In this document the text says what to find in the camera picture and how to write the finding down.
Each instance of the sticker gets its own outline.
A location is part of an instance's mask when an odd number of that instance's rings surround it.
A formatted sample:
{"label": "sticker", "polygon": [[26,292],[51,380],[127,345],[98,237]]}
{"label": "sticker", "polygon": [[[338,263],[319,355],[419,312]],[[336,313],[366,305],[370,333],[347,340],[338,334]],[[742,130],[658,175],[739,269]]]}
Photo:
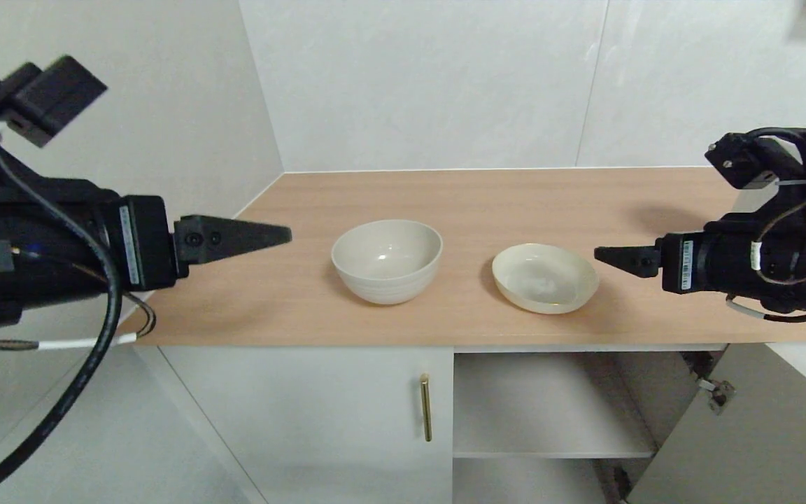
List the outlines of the sticker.
{"label": "sticker", "polygon": [[135,238],[132,238],[132,221],[129,218],[129,207],[120,207],[120,227],[124,233],[124,250],[126,251],[126,269],[129,270],[129,281],[139,284],[139,262],[135,256]]}
{"label": "sticker", "polygon": [[680,267],[680,288],[683,291],[688,291],[692,288],[692,249],[694,246],[694,241],[684,242],[684,256],[682,256],[682,266]]}

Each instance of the white cabinet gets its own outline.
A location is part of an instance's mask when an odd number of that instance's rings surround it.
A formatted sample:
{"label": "white cabinet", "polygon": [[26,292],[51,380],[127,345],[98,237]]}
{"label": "white cabinet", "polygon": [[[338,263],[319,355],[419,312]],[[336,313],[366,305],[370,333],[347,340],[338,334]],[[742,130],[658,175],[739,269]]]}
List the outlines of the white cabinet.
{"label": "white cabinet", "polygon": [[730,346],[716,414],[676,351],[163,348],[269,504],[806,503],[800,350]]}
{"label": "white cabinet", "polygon": [[269,504],[451,501],[452,348],[163,352]]}

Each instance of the cabinet door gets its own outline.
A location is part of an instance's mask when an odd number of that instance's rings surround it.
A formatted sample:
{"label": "cabinet door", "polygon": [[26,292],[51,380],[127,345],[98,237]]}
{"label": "cabinet door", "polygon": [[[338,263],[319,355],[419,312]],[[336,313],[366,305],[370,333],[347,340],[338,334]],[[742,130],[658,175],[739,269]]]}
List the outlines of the cabinet door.
{"label": "cabinet door", "polygon": [[716,415],[699,392],[628,502],[806,504],[805,374],[767,345],[730,345],[712,377],[735,396]]}
{"label": "cabinet door", "polygon": [[452,348],[163,352],[269,504],[451,501]]}

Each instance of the robotic arm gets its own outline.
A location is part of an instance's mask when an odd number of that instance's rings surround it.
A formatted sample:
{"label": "robotic arm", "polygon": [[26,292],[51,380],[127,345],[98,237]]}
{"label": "robotic arm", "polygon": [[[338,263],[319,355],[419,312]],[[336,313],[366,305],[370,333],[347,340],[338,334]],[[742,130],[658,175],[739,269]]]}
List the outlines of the robotic arm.
{"label": "robotic arm", "polygon": [[[0,130],[6,123],[44,146],[105,92],[71,57],[42,71],[25,64],[0,80]],[[41,423],[0,462],[0,482],[54,431],[105,356],[118,327],[121,297],[172,287],[190,265],[290,242],[287,227],[204,215],[182,217],[170,233],[163,199],[121,197],[89,181],[45,178],[0,144],[0,326],[20,321],[25,307],[108,294],[98,338],[61,398]],[[0,350],[34,350],[39,342],[0,342]]]}
{"label": "robotic arm", "polygon": [[[793,143],[802,162],[767,137]],[[660,269],[669,293],[720,291],[739,312],[806,322],[806,315],[767,314],[733,301],[759,300],[777,314],[806,312],[806,129],[726,134],[705,157],[734,188],[774,183],[778,192],[754,213],[727,213],[701,232],[668,233],[653,246],[601,246],[595,258],[641,278],[657,277]]]}
{"label": "robotic arm", "polygon": [[[0,83],[0,118],[36,146],[105,92],[105,85],[71,57],[45,71],[25,64]],[[166,289],[200,265],[286,243],[287,227],[189,215],[167,226],[164,200],[125,195],[89,181],[45,178],[0,147],[11,172],[61,207],[108,248],[124,291]],[[105,285],[81,269],[101,270],[89,246],[29,200],[0,166],[0,326],[20,321],[25,307],[96,296]]]}

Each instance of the wooden countertop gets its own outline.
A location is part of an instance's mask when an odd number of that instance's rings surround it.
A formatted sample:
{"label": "wooden countertop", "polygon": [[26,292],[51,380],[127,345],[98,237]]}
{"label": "wooden countertop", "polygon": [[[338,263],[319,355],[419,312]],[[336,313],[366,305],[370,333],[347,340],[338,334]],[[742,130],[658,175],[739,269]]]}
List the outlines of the wooden countertop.
{"label": "wooden countertop", "polygon": [[[507,246],[650,245],[730,211],[736,191],[713,169],[550,169],[288,174],[239,218],[290,226],[294,242],[193,267],[151,297],[157,330],[140,344],[707,344],[806,340],[806,325],[767,323],[723,294],[679,296],[595,262],[583,309],[544,316],[496,290],[490,262]],[[378,219],[423,221],[444,236],[437,278],[415,300],[372,306],[346,290],[330,249]],[[136,313],[124,329],[141,325]]]}

